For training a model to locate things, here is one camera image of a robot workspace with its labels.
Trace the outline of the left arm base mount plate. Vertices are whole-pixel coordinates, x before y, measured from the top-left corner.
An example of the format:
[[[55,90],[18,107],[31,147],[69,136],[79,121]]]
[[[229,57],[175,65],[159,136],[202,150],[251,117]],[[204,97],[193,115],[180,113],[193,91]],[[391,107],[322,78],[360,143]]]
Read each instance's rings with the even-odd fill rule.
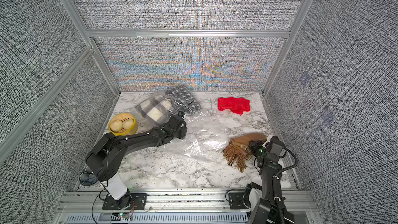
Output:
[[[107,194],[102,210],[144,210],[148,195],[146,193],[131,193],[129,196],[123,196],[115,200],[110,194]]]

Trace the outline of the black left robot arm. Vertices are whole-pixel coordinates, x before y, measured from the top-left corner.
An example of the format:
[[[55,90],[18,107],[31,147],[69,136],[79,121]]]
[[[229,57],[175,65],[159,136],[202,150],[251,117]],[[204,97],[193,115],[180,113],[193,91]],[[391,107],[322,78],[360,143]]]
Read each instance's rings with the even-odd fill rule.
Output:
[[[117,202],[118,208],[125,209],[131,202],[131,194],[118,174],[123,158],[135,151],[163,146],[174,139],[184,139],[186,134],[184,112],[178,112],[167,123],[147,132],[126,136],[105,134],[88,152],[85,162]]]

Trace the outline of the clear plastic vacuum bag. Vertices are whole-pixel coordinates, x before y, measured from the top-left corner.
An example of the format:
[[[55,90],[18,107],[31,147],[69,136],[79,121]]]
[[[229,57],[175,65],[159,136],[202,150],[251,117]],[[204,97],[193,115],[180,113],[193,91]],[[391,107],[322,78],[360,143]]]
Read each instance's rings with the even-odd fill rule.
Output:
[[[215,161],[216,153],[224,151],[229,144],[226,128],[202,108],[185,85],[158,91],[139,102],[135,110],[153,127],[165,124],[173,117],[185,120],[182,137],[161,147],[166,152],[210,162]]]

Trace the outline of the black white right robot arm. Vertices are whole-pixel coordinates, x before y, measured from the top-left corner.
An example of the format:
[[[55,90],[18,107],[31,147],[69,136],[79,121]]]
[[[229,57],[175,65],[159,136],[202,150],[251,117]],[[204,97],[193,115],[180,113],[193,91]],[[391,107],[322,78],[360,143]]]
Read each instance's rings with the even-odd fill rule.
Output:
[[[266,144],[260,141],[251,141],[249,148],[258,162],[259,175],[262,185],[251,185],[251,189],[261,190],[262,196],[257,203],[252,203],[249,224],[294,224],[294,215],[287,210],[282,194],[281,178],[282,173],[298,166],[297,156],[276,136],[272,136]],[[294,158],[294,164],[283,168],[279,160],[285,154]]]

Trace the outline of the brown striped fringed scarf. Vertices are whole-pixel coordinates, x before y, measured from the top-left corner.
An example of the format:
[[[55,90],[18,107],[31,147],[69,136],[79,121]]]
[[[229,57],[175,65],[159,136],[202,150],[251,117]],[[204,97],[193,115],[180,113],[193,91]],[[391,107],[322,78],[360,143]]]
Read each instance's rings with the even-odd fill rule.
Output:
[[[233,167],[235,164],[237,169],[242,173],[246,170],[246,160],[252,157],[252,151],[249,148],[251,141],[260,141],[263,144],[267,140],[267,136],[262,133],[250,133],[244,136],[231,138],[228,146],[223,150],[223,157],[227,164]]]

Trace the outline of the red knitted scarf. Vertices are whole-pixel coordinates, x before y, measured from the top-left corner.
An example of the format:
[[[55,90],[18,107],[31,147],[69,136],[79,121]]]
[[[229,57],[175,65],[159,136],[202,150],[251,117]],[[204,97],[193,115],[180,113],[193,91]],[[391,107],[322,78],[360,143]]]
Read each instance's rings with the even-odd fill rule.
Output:
[[[242,115],[244,112],[251,111],[250,101],[248,99],[239,97],[220,97],[218,99],[218,110],[230,110],[232,113]]]

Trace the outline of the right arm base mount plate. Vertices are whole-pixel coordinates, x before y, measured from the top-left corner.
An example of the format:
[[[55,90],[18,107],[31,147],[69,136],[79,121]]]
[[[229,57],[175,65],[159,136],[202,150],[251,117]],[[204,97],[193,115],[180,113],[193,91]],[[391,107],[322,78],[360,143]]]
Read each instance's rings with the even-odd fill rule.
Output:
[[[226,194],[230,209],[251,209],[251,203],[248,195],[244,192],[231,191]]]

